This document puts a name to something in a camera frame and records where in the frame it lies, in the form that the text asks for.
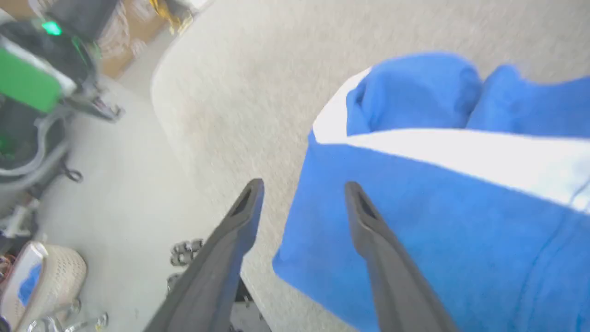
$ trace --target white stripe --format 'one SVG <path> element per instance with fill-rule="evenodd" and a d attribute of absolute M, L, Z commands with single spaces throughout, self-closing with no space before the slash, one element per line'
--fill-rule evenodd
<path fill-rule="evenodd" d="M 346 81 L 313 124 L 320 144 L 348 144 L 427 162 L 590 214 L 590 140 L 466 129 L 399 129 L 346 136 Z"/>

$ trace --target laundry basket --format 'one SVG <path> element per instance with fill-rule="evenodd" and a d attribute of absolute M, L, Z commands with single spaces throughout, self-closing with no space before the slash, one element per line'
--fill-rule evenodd
<path fill-rule="evenodd" d="M 28 305 L 18 297 L 33 267 L 41 264 L 39 280 Z M 31 241 L 19 255 L 0 301 L 0 315 L 14 332 L 26 331 L 35 319 L 74 301 L 86 277 L 86 263 L 74 250 Z"/>

